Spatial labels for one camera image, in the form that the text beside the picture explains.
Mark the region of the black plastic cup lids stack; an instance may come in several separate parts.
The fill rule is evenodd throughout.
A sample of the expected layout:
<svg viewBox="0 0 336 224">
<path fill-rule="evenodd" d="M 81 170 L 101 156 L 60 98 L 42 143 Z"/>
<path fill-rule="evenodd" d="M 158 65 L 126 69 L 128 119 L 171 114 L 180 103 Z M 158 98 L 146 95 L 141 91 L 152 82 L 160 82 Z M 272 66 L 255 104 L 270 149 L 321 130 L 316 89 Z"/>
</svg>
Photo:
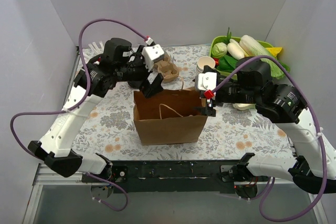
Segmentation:
<svg viewBox="0 0 336 224">
<path fill-rule="evenodd" d="M 130 88 L 139 89 L 141 87 L 142 81 L 128 81 Z"/>
</svg>

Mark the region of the brown pulp cup carrier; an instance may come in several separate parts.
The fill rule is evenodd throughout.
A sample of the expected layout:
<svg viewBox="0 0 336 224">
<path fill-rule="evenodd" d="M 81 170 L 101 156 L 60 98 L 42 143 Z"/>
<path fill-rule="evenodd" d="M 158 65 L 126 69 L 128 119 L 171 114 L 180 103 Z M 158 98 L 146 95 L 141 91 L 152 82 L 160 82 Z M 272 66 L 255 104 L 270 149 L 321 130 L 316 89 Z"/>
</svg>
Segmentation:
<svg viewBox="0 0 336 224">
<path fill-rule="evenodd" d="M 163 60 L 154 64 L 154 69 L 163 76 L 163 83 L 174 81 L 180 74 L 178 67 L 167 52 L 165 52 Z"/>
</svg>

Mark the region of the brown paper bag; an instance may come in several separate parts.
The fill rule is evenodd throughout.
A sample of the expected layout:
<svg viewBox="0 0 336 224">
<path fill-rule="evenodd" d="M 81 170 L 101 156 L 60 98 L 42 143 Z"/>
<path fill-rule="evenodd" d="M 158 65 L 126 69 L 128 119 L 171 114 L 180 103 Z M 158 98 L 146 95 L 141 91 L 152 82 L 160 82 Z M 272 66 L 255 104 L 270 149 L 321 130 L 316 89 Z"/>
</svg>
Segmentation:
<svg viewBox="0 0 336 224">
<path fill-rule="evenodd" d="M 207 116 L 196 108 L 205 106 L 194 88 L 163 90 L 151 98 L 133 93 L 133 122 L 142 145 L 195 143 Z"/>
</svg>

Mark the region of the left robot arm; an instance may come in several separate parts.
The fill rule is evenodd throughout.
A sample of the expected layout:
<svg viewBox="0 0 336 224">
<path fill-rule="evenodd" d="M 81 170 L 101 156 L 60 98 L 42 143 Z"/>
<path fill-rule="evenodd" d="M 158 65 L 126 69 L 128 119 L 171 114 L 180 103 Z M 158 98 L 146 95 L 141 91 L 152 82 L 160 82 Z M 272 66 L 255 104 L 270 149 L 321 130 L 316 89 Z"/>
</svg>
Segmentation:
<svg viewBox="0 0 336 224">
<path fill-rule="evenodd" d="M 100 182 L 112 175 L 112 162 L 101 154 L 79 154 L 72 144 L 91 111 L 118 82 L 136 82 L 146 98 L 163 90 L 163 76 L 148 80 L 154 64 L 164 59 L 164 50 L 154 42 L 140 45 L 137 51 L 121 38 L 108 40 L 99 54 L 78 72 L 70 95 L 48 132 L 28 149 L 51 170 L 63 177 L 76 172 L 92 173 Z"/>
</svg>

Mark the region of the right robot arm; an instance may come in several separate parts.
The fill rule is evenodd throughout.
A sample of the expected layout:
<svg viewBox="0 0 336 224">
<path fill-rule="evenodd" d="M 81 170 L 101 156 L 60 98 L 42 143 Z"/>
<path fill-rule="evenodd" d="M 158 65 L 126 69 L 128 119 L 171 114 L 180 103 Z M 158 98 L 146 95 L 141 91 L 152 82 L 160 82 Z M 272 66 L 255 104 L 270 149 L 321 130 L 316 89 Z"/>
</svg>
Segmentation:
<svg viewBox="0 0 336 224">
<path fill-rule="evenodd" d="M 316 130 L 311 109 L 296 87 L 275 84 L 270 64 L 254 57 L 243 58 L 236 64 L 237 79 L 217 86 L 224 76 L 209 66 L 195 78 L 195 89 L 206 100 L 198 110 L 202 115 L 215 116 L 216 105 L 247 103 L 255 105 L 257 113 L 269 119 L 289 137 L 295 157 L 262 157 L 245 154 L 223 177 L 227 181 L 243 182 L 254 177 L 268 176 L 294 182 L 302 190 L 318 194 L 323 178 L 322 158 L 326 158 L 326 194 L 335 193 L 335 149 Z"/>
</svg>

